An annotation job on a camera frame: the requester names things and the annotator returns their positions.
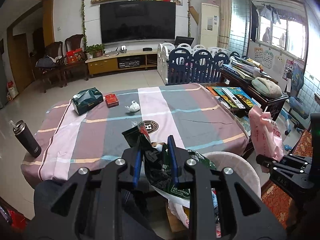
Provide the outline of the plaid pink grey tablecloth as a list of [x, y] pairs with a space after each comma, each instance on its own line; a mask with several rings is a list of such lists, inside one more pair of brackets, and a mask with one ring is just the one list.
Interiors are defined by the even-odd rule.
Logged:
[[26, 154], [21, 171], [30, 186], [65, 181], [79, 168], [98, 170], [129, 148], [124, 132], [137, 128], [151, 142], [174, 137], [177, 147], [205, 154], [242, 155], [248, 144], [244, 128], [213, 94], [198, 83], [117, 91], [117, 106], [99, 103], [78, 115], [71, 101], [46, 113], [35, 134], [41, 154]]

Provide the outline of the stack of books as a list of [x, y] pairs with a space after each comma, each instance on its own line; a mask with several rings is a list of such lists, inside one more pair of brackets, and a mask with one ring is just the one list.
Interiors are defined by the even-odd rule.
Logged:
[[229, 64], [223, 64], [221, 67], [229, 73], [247, 81], [252, 81], [256, 77], [263, 77], [260, 68], [237, 56], [231, 56]]

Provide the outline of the blue child desk chair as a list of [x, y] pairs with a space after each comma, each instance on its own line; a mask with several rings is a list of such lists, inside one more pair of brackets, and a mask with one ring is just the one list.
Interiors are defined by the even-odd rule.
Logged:
[[293, 69], [291, 74], [289, 75], [288, 81], [291, 80], [290, 85], [290, 96], [289, 96], [289, 106], [290, 110], [286, 111], [284, 108], [281, 109], [280, 114], [284, 117], [286, 122], [286, 130], [285, 135], [289, 135], [291, 132], [290, 119], [294, 119], [294, 117], [290, 114], [290, 111], [295, 111], [301, 118], [306, 120], [309, 117], [310, 111], [304, 105], [303, 101], [298, 97], [298, 93], [300, 89], [304, 85], [304, 74], [302, 68], [298, 65], [298, 63], [293, 63]]

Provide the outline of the dark green nut bag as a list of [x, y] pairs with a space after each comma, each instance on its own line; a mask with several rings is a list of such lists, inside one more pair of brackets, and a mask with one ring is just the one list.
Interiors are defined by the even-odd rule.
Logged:
[[[130, 147], [138, 146], [141, 150], [144, 173], [151, 186], [160, 190], [161, 195], [163, 193], [182, 191], [182, 196], [189, 196], [190, 200], [190, 190], [183, 186], [177, 186], [172, 182], [168, 141], [166, 143], [151, 142], [150, 136], [143, 124], [124, 131], [122, 135]], [[205, 168], [216, 170], [214, 163], [208, 159], [203, 159], [202, 154], [196, 151], [185, 150], [176, 145], [175, 155], [178, 164], [178, 181], [180, 181], [180, 177], [187, 177], [182, 171], [183, 160], [194, 159], [196, 162], [204, 165]]]

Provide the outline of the white standing air conditioner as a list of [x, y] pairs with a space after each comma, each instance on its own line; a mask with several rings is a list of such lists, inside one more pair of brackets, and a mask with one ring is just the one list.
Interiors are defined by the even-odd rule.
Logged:
[[199, 19], [199, 44], [209, 47], [216, 47], [219, 40], [219, 16], [218, 5], [201, 3]]

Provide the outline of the small red box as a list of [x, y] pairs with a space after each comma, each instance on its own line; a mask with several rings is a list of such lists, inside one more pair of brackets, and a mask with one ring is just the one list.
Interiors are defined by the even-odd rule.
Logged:
[[118, 100], [116, 94], [114, 94], [114, 93], [105, 95], [105, 101], [106, 101], [108, 108], [115, 107], [115, 106], [119, 105], [119, 100]]

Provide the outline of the wooden tv cabinet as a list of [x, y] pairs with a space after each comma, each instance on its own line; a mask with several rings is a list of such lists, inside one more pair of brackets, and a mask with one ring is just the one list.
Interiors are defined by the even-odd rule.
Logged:
[[90, 76], [114, 73], [123, 70], [149, 69], [157, 67], [157, 52], [154, 50], [128, 50], [125, 53], [116, 51], [86, 61]]

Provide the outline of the small black monitor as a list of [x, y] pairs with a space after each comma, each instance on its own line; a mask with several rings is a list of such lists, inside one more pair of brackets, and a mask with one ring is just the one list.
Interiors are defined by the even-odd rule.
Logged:
[[180, 44], [188, 44], [189, 46], [191, 46], [193, 41], [194, 41], [193, 37], [176, 36], [174, 46], [177, 47]]

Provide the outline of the white lined trash basket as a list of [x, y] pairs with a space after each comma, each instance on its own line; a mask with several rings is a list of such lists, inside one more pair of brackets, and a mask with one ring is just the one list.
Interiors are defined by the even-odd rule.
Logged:
[[[214, 163], [219, 171], [225, 167], [232, 168], [258, 197], [261, 196], [259, 176], [243, 157], [230, 152], [209, 152], [203, 154], [202, 158]], [[162, 195], [168, 199], [167, 215], [171, 231], [177, 233], [187, 230], [189, 227], [189, 196], [182, 196], [182, 191]]]

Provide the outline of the white tv remote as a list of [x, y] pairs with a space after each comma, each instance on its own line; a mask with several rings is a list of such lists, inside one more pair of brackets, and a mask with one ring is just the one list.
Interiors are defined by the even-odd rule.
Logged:
[[231, 91], [228, 88], [222, 87], [222, 90], [237, 105], [239, 109], [245, 109], [245, 106], [234, 94], [231, 93]]

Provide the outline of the pink plastic bag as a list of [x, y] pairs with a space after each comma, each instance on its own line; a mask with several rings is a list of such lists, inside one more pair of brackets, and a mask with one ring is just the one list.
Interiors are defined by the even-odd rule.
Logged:
[[256, 157], [262, 155], [271, 161], [281, 161], [284, 156], [283, 140], [277, 123], [272, 120], [270, 112], [254, 105], [248, 113]]

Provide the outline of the colourful picture book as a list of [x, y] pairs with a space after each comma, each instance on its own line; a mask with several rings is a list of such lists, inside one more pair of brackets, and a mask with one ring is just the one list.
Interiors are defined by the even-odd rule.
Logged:
[[218, 102], [227, 109], [250, 110], [254, 105], [260, 106], [253, 98], [250, 98], [240, 87], [212, 87], [207, 86]]

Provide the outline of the green grey cushion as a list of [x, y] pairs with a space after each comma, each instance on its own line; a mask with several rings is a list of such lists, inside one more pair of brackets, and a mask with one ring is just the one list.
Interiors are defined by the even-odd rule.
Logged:
[[276, 99], [282, 96], [281, 88], [271, 80], [256, 77], [251, 84], [257, 92], [267, 98]]

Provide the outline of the blue white baby fence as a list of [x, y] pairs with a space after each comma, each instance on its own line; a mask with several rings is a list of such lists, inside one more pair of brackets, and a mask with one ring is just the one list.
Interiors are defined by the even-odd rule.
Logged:
[[237, 57], [248, 59], [236, 51], [219, 47], [206, 48], [201, 44], [191, 47], [187, 43], [174, 46], [165, 42], [157, 46], [157, 72], [165, 85], [219, 83], [223, 65]]

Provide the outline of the large black television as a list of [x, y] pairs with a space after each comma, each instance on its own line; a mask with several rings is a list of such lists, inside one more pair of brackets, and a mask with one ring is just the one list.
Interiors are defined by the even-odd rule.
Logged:
[[176, 4], [162, 1], [122, 1], [100, 6], [101, 40], [113, 43], [129, 40], [175, 38]]

